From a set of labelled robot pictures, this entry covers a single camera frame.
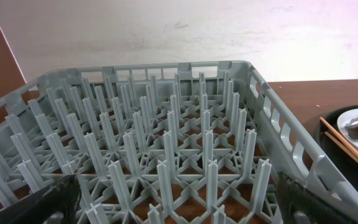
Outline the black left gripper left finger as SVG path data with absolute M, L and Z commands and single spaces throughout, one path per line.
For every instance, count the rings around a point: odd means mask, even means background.
M 63 215 L 61 223 L 74 223 L 80 200 L 77 176 L 66 175 L 0 211 L 0 223 L 43 223 L 56 213 Z

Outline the wooden chopstick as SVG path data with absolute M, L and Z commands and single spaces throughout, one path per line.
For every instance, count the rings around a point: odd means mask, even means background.
M 340 141 L 343 145 L 345 145 L 348 150 L 350 150 L 353 155 L 358 158 L 358 150 L 353 147 L 338 131 L 336 131 L 323 117 L 319 118 L 320 121 L 329 129 L 329 133 L 334 136 L 338 141 Z
M 334 136 L 332 136 L 329 132 L 324 133 L 330 140 L 332 140 L 337 146 L 339 146 L 353 161 L 355 161 L 358 164 L 358 158 L 356 158 L 353 153 L 348 150 L 348 148 L 343 145 L 340 141 L 338 141 Z

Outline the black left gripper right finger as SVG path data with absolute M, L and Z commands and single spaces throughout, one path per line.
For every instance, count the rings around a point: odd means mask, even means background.
M 357 223 L 283 172 L 278 173 L 275 195 L 284 223 Z

